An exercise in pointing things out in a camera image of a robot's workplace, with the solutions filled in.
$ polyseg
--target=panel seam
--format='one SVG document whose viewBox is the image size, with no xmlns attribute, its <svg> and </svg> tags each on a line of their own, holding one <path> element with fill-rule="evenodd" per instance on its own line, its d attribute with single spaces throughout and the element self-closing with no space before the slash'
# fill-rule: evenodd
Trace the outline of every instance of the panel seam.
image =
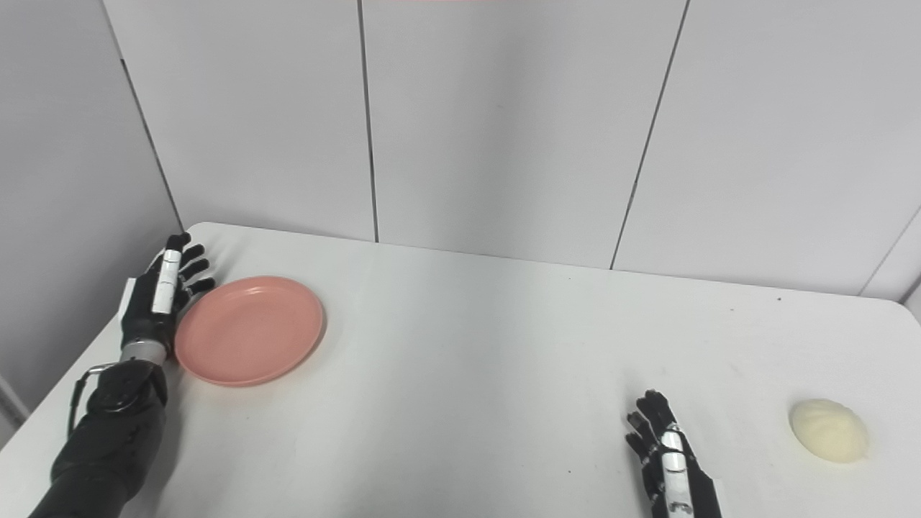
<svg viewBox="0 0 921 518">
<path fill-rule="evenodd" d="M 176 217 L 176 223 L 180 229 L 185 229 L 182 225 L 182 218 L 179 215 L 179 208 L 176 207 L 176 199 L 173 198 L 172 189 L 169 188 L 167 175 L 163 171 L 163 163 L 160 161 L 160 155 L 157 153 L 157 146 L 154 145 L 154 137 L 150 134 L 150 127 L 147 125 L 147 118 L 144 116 L 144 109 L 141 108 L 141 101 L 137 98 L 137 91 L 134 89 L 134 82 L 131 80 L 131 74 L 128 73 L 128 64 L 124 61 L 122 46 L 118 43 L 118 37 L 115 35 L 115 28 L 112 26 L 112 20 L 109 16 L 109 9 L 105 3 L 99 0 L 99 6 L 102 8 L 102 14 L 106 17 L 106 25 L 109 26 L 109 34 L 112 37 L 112 44 L 115 45 L 115 52 L 118 53 L 119 62 L 122 64 L 122 72 L 128 81 L 128 88 L 131 90 L 131 97 L 134 99 L 134 106 L 137 108 L 137 114 L 141 117 L 141 125 L 144 127 L 144 135 L 147 137 L 147 143 L 150 145 L 150 151 L 154 154 L 154 161 L 157 164 L 157 171 L 160 173 L 160 180 L 163 182 L 163 188 L 166 189 L 169 206 L 173 209 L 173 216 Z"/>
<path fill-rule="evenodd" d="M 908 223 L 905 223 L 905 226 L 902 227 L 902 231 L 899 232 L 899 236 L 895 238 L 895 241 L 892 242 L 892 246 L 890 246 L 889 250 L 886 251 L 886 254 L 882 256 L 882 260 L 880 260 L 880 263 L 876 265 L 876 268 L 873 269 L 873 272 L 869 275 L 867 282 L 864 283 L 863 288 L 861 288 L 860 291 L 858 292 L 859 296 L 862 297 L 864 293 L 867 291 L 867 288 L 869 288 L 869 283 L 873 282 L 873 277 L 875 277 L 880 272 L 880 270 L 882 269 L 882 266 L 885 265 L 886 261 L 889 260 L 889 256 L 892 255 L 892 252 L 895 250 L 895 247 L 899 245 L 899 241 L 902 240 L 902 238 L 905 236 L 905 233 L 908 231 L 908 229 L 911 228 L 912 223 L 915 222 L 915 219 L 918 217 L 918 214 L 921 214 L 921 205 L 919 205 L 915 209 L 915 213 L 912 214 L 912 216 L 908 219 Z M 912 283 L 912 286 L 908 287 L 907 295 L 903 295 L 903 299 L 907 298 L 908 295 L 911 295 L 911 289 L 916 284 L 917 284 L 917 281 L 914 281 Z"/>
<path fill-rule="evenodd" d="M 367 85 L 367 50 L 365 47 L 365 7 L 358 4 L 358 36 L 361 41 L 361 77 L 365 88 L 365 127 L 367 131 L 367 165 L 371 180 L 371 215 L 374 218 L 374 242 L 380 242 L 378 227 L 378 187 L 374 176 L 374 140 L 371 137 L 371 101 Z"/>
<path fill-rule="evenodd" d="M 630 217 L 630 209 L 633 208 L 634 198 L 636 197 L 636 188 L 639 185 L 639 176 L 643 172 L 643 164 L 646 162 L 646 154 L 649 151 L 649 142 L 652 140 L 652 132 L 656 128 L 656 118 L 659 117 L 659 108 L 662 105 L 662 98 L 665 96 L 665 87 L 669 84 L 669 74 L 671 73 L 671 64 L 675 61 L 675 53 L 678 51 L 678 42 L 682 38 L 684 29 L 684 20 L 688 16 L 688 8 L 691 6 L 691 0 L 684 2 L 682 19 L 678 23 L 678 32 L 675 34 L 675 43 L 671 46 L 669 62 L 665 66 L 665 76 L 662 78 L 662 87 L 659 89 L 659 98 L 656 99 L 656 108 L 652 111 L 652 121 L 649 123 L 649 131 L 646 134 L 646 143 L 643 145 L 643 153 L 639 157 L 639 165 L 636 167 L 636 176 L 634 177 L 633 186 L 630 188 L 630 197 L 627 199 L 627 207 L 624 210 L 624 219 L 621 221 L 621 229 L 617 233 L 617 242 L 614 244 L 614 254 L 611 257 L 610 270 L 614 269 L 614 261 L 617 260 L 617 254 L 621 250 L 621 241 L 624 239 L 624 230 L 627 228 L 627 219 Z"/>
</svg>

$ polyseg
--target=white wall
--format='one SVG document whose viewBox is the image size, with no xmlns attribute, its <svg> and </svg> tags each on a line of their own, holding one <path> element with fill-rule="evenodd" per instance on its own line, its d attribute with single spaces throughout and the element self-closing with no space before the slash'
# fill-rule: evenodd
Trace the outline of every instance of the white wall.
<svg viewBox="0 0 921 518">
<path fill-rule="evenodd" d="M 609 267 L 684 0 L 364 6 L 380 240 Z"/>
<path fill-rule="evenodd" d="M 373 239 L 358 5 L 107 2 L 186 224 Z M 363 5 L 380 240 L 607 267 L 683 2 Z M 900 299 L 919 15 L 693 0 L 614 267 Z"/>
<path fill-rule="evenodd" d="M 178 228 L 96 0 L 0 0 L 0 159 L 0 377 L 32 407 Z"/>
<path fill-rule="evenodd" d="M 105 4 L 182 223 L 374 239 L 355 1 Z"/>
<path fill-rule="evenodd" d="M 614 267 L 858 294 L 921 206 L 919 19 L 693 0 Z"/>
</svg>

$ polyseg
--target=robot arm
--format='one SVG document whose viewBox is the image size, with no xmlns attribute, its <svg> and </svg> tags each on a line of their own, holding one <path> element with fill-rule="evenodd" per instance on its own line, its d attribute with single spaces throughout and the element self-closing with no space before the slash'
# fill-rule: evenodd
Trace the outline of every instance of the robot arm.
<svg viewBox="0 0 921 518">
<path fill-rule="evenodd" d="M 189 234 L 171 236 L 166 250 L 134 283 L 122 318 L 122 357 L 98 366 L 99 383 L 87 413 L 73 427 L 85 375 L 75 389 L 68 438 L 52 466 L 52 485 L 30 518 L 116 518 L 144 485 L 166 420 L 167 383 L 161 364 L 172 354 L 176 315 L 206 278 L 186 283 L 209 266 L 204 247 L 185 253 Z"/>
</svg>

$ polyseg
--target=robotic hand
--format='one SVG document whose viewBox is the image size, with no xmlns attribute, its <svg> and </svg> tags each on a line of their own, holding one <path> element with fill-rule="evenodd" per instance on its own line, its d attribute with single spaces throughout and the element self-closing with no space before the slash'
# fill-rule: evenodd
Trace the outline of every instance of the robotic hand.
<svg viewBox="0 0 921 518">
<path fill-rule="evenodd" d="M 122 357 L 93 367 L 76 383 L 67 442 L 54 460 L 52 486 L 30 518 L 115 518 L 144 484 L 163 435 L 167 383 L 162 363 L 172 354 L 177 314 L 212 278 L 189 281 L 209 266 L 204 247 L 182 250 L 188 233 L 170 236 L 164 252 L 134 282 L 122 318 Z M 90 374 L 99 384 L 74 428 Z"/>
<path fill-rule="evenodd" d="M 653 518 L 721 518 L 713 480 L 697 463 L 669 400 L 654 391 L 636 400 L 627 415 L 635 431 L 626 439 L 639 455 Z"/>
</svg>

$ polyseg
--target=pink plate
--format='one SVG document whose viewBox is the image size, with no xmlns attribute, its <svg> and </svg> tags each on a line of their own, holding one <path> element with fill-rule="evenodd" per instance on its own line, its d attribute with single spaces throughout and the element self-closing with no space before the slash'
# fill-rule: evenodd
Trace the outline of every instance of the pink plate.
<svg viewBox="0 0 921 518">
<path fill-rule="evenodd" d="M 248 386 L 294 369 L 317 344 L 323 306 L 283 277 L 250 277 L 216 288 L 182 319 L 176 357 L 211 383 Z"/>
</svg>

